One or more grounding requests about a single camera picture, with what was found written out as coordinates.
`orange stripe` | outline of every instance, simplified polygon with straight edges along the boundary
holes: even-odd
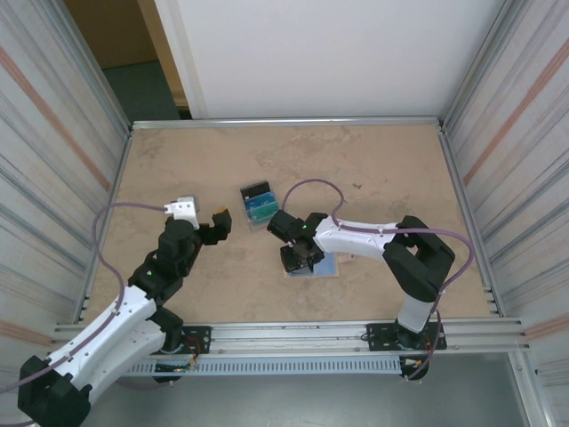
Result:
[[[30,342],[44,347],[52,345],[52,338],[50,336],[3,320],[0,320],[0,336],[5,336],[6,338],[17,341]]]
[[[108,189],[110,187],[110,184],[107,181],[107,178],[105,178],[105,175],[103,175],[99,168],[97,168],[89,156],[87,156],[87,154],[79,146],[77,141],[75,141],[73,135],[71,135],[69,130],[53,112],[50,106],[47,105],[47,102],[45,102],[45,100],[36,91],[36,89],[34,89],[29,80],[26,79],[24,74],[21,72],[16,63],[8,55],[8,52],[2,46],[0,46],[0,61],[14,82],[16,82],[21,90],[24,91],[24,93],[32,100],[32,102],[34,102],[37,109],[44,115],[47,121],[52,124],[53,129],[57,131],[57,133],[63,138],[69,147],[71,147],[71,149],[79,157],[89,172],[93,174],[93,176],[97,179],[100,185],[103,186],[104,189]]]
[[[527,106],[535,100],[537,95],[543,90],[546,84],[551,80],[551,78],[557,73],[557,71],[561,68],[565,60],[569,57],[569,39],[563,43],[561,49],[557,51],[555,56],[551,59],[549,64],[546,68],[543,69],[540,76],[537,77],[535,83],[533,83],[532,87],[530,88],[529,92],[525,95],[522,99],[520,104],[516,107],[514,112],[510,115],[506,123],[504,123],[500,130],[494,135],[488,147],[482,152],[476,163],[472,166],[469,172],[464,177],[464,183],[469,185],[470,181],[472,181],[472,177],[480,169],[480,166],[486,161],[486,159],[492,154],[494,149],[498,146],[498,144],[504,139],[504,137],[508,134],[511,130],[513,125],[519,119],[519,117],[524,113]]]
[[[569,331],[569,313],[540,323],[539,325],[528,327],[525,330],[525,337],[527,341],[535,341],[564,331]]]

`corrugated metal wall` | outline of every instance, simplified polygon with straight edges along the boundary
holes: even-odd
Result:
[[[0,385],[73,322],[128,138],[58,2],[0,3]],[[0,414],[16,413],[16,393]]]
[[[507,314],[569,423],[569,2],[519,12],[448,129]]]

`marble-patterned surface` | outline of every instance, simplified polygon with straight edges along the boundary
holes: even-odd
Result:
[[[184,287],[167,303],[187,322],[305,321],[393,318],[403,292],[387,265],[356,258],[337,278],[284,278],[278,248],[266,231],[249,231],[239,188],[268,180],[282,199],[297,181],[335,182],[347,204],[340,218],[397,222],[413,214],[430,227],[466,233],[435,128],[327,126],[143,130],[134,134],[118,201],[161,205],[197,195],[201,222],[221,205],[233,230],[226,242],[202,249]],[[331,212],[336,194],[322,184],[298,188],[287,211],[301,217]],[[104,255],[128,278],[156,248],[165,215],[121,208],[113,213]],[[457,253],[468,250],[446,240]],[[116,295],[116,281],[101,268],[87,321]],[[445,317],[489,315],[476,266],[441,302]]]

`gray floor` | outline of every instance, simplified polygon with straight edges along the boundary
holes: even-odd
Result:
[[[85,427],[525,426],[507,355],[439,355],[423,384],[396,375],[182,378],[111,387]]]
[[[128,119],[179,120],[160,62],[103,69]]]

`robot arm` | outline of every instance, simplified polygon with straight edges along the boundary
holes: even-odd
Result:
[[[306,221],[279,210],[267,230],[287,245],[281,260],[287,272],[309,267],[324,259],[324,253],[343,252],[383,259],[405,292],[397,316],[397,339],[412,348],[421,340],[439,289],[454,262],[454,252],[432,234],[383,234],[387,229],[427,228],[418,218],[406,216],[399,223],[365,224],[340,220],[338,227],[325,213],[311,213]],[[350,229],[378,230],[366,233]],[[416,247],[413,254],[408,248]]]
[[[67,358],[47,374],[20,386],[18,407],[42,426],[80,425],[102,392],[138,360],[180,345],[183,321],[164,304],[181,288],[201,247],[228,237],[231,217],[223,208],[213,215],[213,227],[199,224],[192,197],[180,197],[165,208],[173,216],[166,221],[157,250],[149,253],[128,279],[121,306],[117,307],[115,300],[48,359],[34,356],[22,366],[20,379]]]

